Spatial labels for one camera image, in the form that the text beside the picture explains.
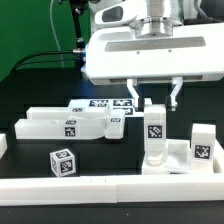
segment white cube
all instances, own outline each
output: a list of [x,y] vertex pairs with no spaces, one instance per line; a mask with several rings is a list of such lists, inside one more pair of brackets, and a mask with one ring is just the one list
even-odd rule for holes
[[216,138],[215,128],[215,125],[210,124],[193,124],[191,142],[214,145]]
[[76,173],[75,156],[69,149],[50,153],[51,170],[57,177]]

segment white platform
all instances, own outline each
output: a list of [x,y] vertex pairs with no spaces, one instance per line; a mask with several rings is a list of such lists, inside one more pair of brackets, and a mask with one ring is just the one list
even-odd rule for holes
[[1,179],[0,205],[224,200],[224,151],[214,174]]

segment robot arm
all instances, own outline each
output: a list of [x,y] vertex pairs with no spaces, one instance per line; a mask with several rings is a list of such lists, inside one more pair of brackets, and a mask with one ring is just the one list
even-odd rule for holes
[[136,84],[170,82],[175,87],[167,102],[174,109],[183,82],[216,81],[224,76],[221,57],[209,57],[216,55],[217,49],[224,50],[224,23],[184,25],[184,19],[196,17],[196,3],[195,0],[90,3],[95,20],[92,19],[93,34],[82,71],[96,85],[130,87],[127,80]]

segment black and white sticker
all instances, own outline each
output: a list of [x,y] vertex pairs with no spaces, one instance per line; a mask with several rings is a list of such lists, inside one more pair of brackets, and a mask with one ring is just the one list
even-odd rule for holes
[[67,120],[67,121],[65,122],[65,124],[67,124],[67,125],[75,125],[76,123],[77,123],[76,120]]
[[72,160],[70,159],[67,161],[63,161],[63,162],[61,162],[60,166],[61,166],[61,173],[70,172],[73,169]]
[[121,122],[121,118],[111,118],[110,120],[112,123],[119,123]]
[[75,127],[65,127],[66,137],[75,137]]
[[90,107],[107,107],[109,100],[90,100]]
[[211,147],[203,145],[195,145],[194,157],[196,159],[209,160],[211,155]]
[[162,135],[162,126],[161,125],[149,125],[148,126],[148,138],[150,139],[161,139]]
[[63,158],[69,157],[70,153],[65,150],[65,151],[57,152],[55,153],[55,155],[58,157],[58,159],[63,159]]
[[82,112],[83,108],[73,108],[72,112]]
[[113,106],[114,107],[126,107],[126,106],[131,107],[132,106],[132,100],[114,100],[113,101]]

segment white rectangular block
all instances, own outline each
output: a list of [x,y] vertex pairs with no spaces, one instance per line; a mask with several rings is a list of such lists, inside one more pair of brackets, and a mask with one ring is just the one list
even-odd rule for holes
[[[144,162],[149,166],[163,166],[166,150],[166,108],[165,105],[145,105],[144,108]],[[155,172],[154,168],[144,168],[143,173]]]
[[124,136],[125,111],[111,110],[107,127],[105,129],[105,138],[121,139]]
[[116,184],[105,177],[1,179],[0,205],[116,203]]
[[15,124],[17,139],[97,139],[104,136],[104,119],[27,120]]
[[31,107],[27,112],[27,119],[38,120],[66,120],[69,117],[100,118],[108,116],[108,107]]
[[224,198],[223,174],[119,176],[118,202],[207,201]]
[[215,125],[193,124],[191,172],[213,172]]

